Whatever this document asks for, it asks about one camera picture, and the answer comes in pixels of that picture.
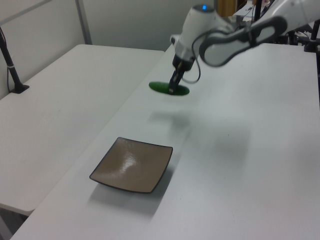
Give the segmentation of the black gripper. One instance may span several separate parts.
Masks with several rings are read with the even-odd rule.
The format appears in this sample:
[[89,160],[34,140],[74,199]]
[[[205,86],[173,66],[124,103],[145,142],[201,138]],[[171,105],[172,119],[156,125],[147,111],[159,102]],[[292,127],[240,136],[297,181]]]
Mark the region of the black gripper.
[[192,69],[195,59],[192,57],[191,60],[184,60],[178,55],[174,55],[172,65],[175,68],[175,71],[172,74],[172,77],[168,84],[168,93],[174,95],[177,91],[177,88],[180,84],[180,81],[183,79],[184,73]]

